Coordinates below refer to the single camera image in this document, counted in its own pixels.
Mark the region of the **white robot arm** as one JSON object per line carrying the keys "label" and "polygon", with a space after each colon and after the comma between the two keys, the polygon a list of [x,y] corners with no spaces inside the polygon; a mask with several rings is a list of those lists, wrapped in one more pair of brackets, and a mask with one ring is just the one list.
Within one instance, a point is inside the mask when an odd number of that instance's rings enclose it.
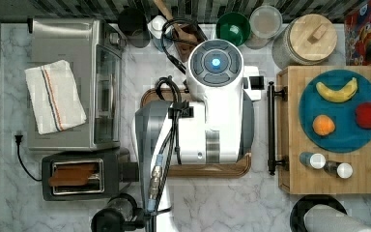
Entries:
{"label": "white robot arm", "polygon": [[136,111],[131,136],[146,232],[178,232],[166,185],[170,166],[236,163],[251,150],[253,103],[261,99],[251,83],[258,74],[235,45],[204,41],[185,71],[191,100],[173,86],[171,101],[151,101]]}

